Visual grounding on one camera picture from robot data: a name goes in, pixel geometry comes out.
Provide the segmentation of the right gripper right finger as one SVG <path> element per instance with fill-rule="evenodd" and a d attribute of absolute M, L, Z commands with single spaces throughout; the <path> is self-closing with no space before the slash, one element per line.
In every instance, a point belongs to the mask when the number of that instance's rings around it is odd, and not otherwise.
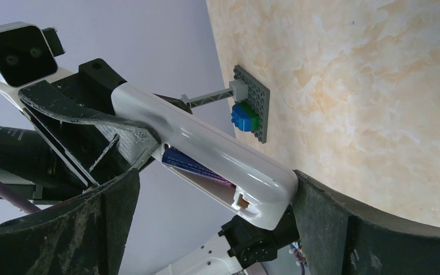
<path fill-rule="evenodd" d="M 292 201 L 310 274 L 440 274 L 440 227 L 369 206 L 296 171 Z"/>

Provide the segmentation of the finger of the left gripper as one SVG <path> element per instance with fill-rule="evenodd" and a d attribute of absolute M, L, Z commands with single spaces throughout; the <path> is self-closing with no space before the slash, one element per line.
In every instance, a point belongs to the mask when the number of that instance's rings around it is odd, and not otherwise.
<path fill-rule="evenodd" d="M 120 169 L 142 166 L 159 148 L 159 135 L 147 124 L 75 103 L 47 81 L 18 92 L 41 131 L 82 169 L 95 169 L 106 155 Z"/>

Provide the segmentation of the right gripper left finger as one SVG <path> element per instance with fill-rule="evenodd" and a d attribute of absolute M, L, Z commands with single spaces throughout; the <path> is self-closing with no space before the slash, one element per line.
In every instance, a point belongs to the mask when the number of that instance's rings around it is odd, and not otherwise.
<path fill-rule="evenodd" d="M 0 224 L 0 274 L 118 274 L 139 193 L 133 169 Z"/>

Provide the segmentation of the purple battery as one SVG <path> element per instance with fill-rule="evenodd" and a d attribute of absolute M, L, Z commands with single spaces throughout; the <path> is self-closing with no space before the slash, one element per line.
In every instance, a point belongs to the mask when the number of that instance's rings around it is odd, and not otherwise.
<path fill-rule="evenodd" d="M 164 150 L 162 154 L 162 163 L 169 167 L 212 180 L 225 186 L 236 187 L 236 185 L 234 185 L 232 182 L 218 175 L 213 170 L 205 167 L 174 147 L 168 147 Z"/>

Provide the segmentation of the white remote control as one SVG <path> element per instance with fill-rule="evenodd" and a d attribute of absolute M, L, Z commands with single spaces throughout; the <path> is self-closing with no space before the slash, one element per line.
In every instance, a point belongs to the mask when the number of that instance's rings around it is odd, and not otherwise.
<path fill-rule="evenodd" d="M 236 186 L 221 190 L 202 178 L 173 170 L 252 225 L 274 230 L 297 191 L 294 171 L 194 115 L 129 83 L 111 94 L 118 117 L 151 126 L 168 144 Z"/>

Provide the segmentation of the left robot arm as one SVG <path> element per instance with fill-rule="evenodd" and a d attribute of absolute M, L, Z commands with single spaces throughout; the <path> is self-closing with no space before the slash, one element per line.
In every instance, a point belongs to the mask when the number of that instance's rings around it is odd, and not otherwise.
<path fill-rule="evenodd" d="M 46 204 L 150 164 L 160 137 L 113 110 L 112 91 L 121 84 L 125 79 L 98 58 L 77 73 L 9 89 L 34 128 L 0 129 L 1 181 Z"/>

